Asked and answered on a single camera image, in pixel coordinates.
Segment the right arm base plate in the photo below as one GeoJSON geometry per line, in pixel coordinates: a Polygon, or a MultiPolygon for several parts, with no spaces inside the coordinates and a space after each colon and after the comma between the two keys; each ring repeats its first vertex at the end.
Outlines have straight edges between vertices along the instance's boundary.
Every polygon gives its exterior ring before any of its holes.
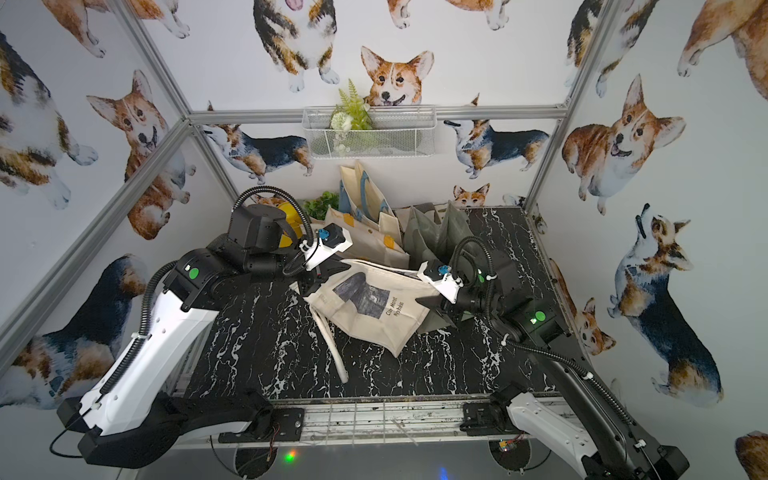
{"type": "Polygon", "coordinates": [[[496,402],[470,402],[462,406],[459,430],[470,437],[516,435],[521,432],[505,407],[496,402]]]}

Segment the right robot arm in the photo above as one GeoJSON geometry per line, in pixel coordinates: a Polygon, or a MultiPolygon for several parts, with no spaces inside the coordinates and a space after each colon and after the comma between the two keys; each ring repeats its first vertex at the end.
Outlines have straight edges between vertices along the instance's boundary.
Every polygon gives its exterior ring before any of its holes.
{"type": "Polygon", "coordinates": [[[532,435],[582,479],[679,479],[690,463],[660,444],[620,403],[582,357],[569,347],[560,310],[530,295],[517,264],[476,236],[462,239],[451,259],[421,264],[418,277],[435,289],[420,305],[451,320],[478,316],[506,345],[525,352],[573,412],[563,418],[517,383],[494,394],[491,428],[513,426],[532,435]]]}

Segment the white Monet canvas bag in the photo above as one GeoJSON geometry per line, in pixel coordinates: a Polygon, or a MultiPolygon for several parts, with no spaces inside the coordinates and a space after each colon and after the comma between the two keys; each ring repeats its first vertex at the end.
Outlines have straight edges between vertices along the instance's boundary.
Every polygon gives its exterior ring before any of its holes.
{"type": "Polygon", "coordinates": [[[384,347],[398,356],[429,314],[419,297],[438,295],[410,270],[358,259],[342,259],[350,269],[333,275],[315,293],[302,297],[332,355],[342,383],[348,371],[330,326],[347,336],[384,347]]]}

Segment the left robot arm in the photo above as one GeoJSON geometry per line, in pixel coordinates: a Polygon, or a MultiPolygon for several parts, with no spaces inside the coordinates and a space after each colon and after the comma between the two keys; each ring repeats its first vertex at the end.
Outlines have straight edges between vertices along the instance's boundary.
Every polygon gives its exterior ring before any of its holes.
{"type": "Polygon", "coordinates": [[[172,397],[162,388],[219,312],[250,287],[287,281],[304,295],[347,270],[339,257],[350,233],[315,229],[284,190],[256,186],[235,200],[226,233],[163,265],[150,279],[140,326],[105,376],[57,415],[81,434],[78,458],[90,465],[141,469],[178,441],[251,432],[273,438],[273,405],[256,391],[229,397],[172,397]]]}

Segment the yellow-handled canvas bag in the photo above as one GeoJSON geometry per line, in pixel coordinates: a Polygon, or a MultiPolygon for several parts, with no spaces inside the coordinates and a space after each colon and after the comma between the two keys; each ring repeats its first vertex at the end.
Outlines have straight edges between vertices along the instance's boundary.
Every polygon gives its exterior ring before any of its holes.
{"type": "Polygon", "coordinates": [[[348,213],[329,208],[324,220],[313,220],[313,227],[327,227],[330,224],[344,228],[351,237],[352,245],[339,253],[344,259],[365,260],[389,267],[406,269],[410,256],[390,235],[354,219],[348,213]]]}

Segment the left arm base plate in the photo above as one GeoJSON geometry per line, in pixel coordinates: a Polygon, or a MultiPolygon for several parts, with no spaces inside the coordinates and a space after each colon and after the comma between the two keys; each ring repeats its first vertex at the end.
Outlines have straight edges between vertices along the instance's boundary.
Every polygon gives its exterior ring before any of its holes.
{"type": "Polygon", "coordinates": [[[243,432],[221,433],[218,436],[218,442],[221,444],[296,442],[301,438],[304,417],[303,408],[278,408],[269,416],[261,415],[243,432]]]}

